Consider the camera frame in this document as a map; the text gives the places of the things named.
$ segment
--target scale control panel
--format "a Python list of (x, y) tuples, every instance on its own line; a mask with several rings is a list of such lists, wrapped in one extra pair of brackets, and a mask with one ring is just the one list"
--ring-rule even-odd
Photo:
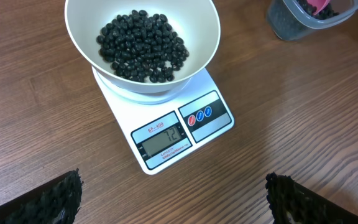
[(203, 140), (222, 134), (217, 132), (230, 124), (231, 116), (214, 90), (136, 129), (131, 137), (148, 170), (154, 170), (185, 151), (199, 148)]

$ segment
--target wood grain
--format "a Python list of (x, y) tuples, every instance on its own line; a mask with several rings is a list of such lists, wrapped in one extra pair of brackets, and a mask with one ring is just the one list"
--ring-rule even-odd
[(358, 215), (358, 11), (283, 42), (269, 2), (214, 2), (207, 69), (236, 125), (148, 176), (71, 43), (64, 1), (0, 0), (0, 205), (78, 167), (76, 223), (272, 223), (275, 171)]

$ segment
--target bowl rim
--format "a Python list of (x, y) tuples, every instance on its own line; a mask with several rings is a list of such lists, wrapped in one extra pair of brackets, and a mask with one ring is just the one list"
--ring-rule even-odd
[(175, 80), (175, 81), (172, 81), (172, 82), (165, 82), (165, 83), (141, 83), (141, 82), (135, 82), (135, 81), (131, 81), (131, 80), (128, 80), (128, 79), (125, 79), (125, 78), (121, 78), (117, 75), (114, 75), (108, 71), (106, 71), (105, 69), (101, 68), (99, 65), (97, 65), (96, 63), (94, 63), (82, 50), (81, 48), (78, 46), (78, 44), (76, 43), (73, 35), (71, 34), (71, 30), (70, 30), (70, 26), (68, 25), (68, 19), (67, 19), (67, 5), (68, 5), (68, 2), (70, 0), (66, 0), (66, 3), (65, 3), (65, 23), (66, 23), (66, 28), (67, 28), (67, 31), (68, 31), (68, 35), (70, 36), (70, 39), (71, 41), (74, 43), (75, 47), (77, 48), (77, 50), (82, 54), (82, 56), (90, 63), (92, 64), (93, 67), (97, 68), (99, 71), (102, 71), (104, 72), (105, 74), (111, 76), (111, 77), (114, 77), (114, 78), (117, 78), (121, 81), (124, 81), (124, 82), (128, 82), (128, 83), (132, 83), (132, 84), (137, 84), (137, 85), (143, 85), (143, 86), (162, 86), (162, 85), (171, 85), (171, 84), (175, 84), (175, 83), (179, 83), (179, 82), (182, 82), (188, 78), (191, 78), (192, 76), (196, 75), (197, 73), (199, 73), (202, 69), (204, 69), (207, 64), (210, 63), (210, 61), (212, 60), (212, 58), (215, 56), (215, 53), (216, 51), (218, 50), (218, 46), (219, 46), (219, 43), (221, 41), (221, 23), (220, 23), (220, 20), (219, 20), (219, 14), (216, 10), (216, 7), (214, 5), (214, 3), (212, 2), (212, 0), (209, 0), (209, 3), (210, 5), (212, 6), (213, 8), (213, 11), (215, 13), (215, 18), (216, 18), (216, 22), (218, 23), (218, 41), (216, 42), (216, 46), (215, 46), (215, 49), (213, 51), (213, 53), (211, 54), (210, 58), (207, 60), (207, 62), (201, 67), (199, 68), (196, 72), (192, 73), (191, 75), (188, 75), (184, 78), (181, 78), (179, 80)]

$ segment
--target blue button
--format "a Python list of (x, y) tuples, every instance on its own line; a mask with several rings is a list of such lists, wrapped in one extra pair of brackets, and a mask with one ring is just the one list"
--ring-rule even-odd
[(205, 108), (205, 110), (204, 110), (204, 114), (205, 114), (206, 117), (211, 116), (211, 114), (212, 114), (212, 108), (211, 108), (210, 106), (207, 106), (207, 107)]
[(197, 112), (197, 121), (202, 121), (204, 119), (203, 111)]

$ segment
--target button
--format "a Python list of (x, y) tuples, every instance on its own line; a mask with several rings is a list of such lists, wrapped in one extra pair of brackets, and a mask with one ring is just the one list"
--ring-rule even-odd
[(193, 126), (196, 123), (196, 116), (191, 115), (188, 119), (187, 119), (187, 123), (189, 124), (189, 126)]
[(204, 119), (204, 112), (197, 112), (197, 121), (202, 121)]
[(205, 114), (206, 117), (211, 116), (211, 114), (212, 114), (212, 108), (211, 108), (210, 106), (207, 106), (207, 107), (205, 108), (205, 110), (204, 110), (204, 114)]

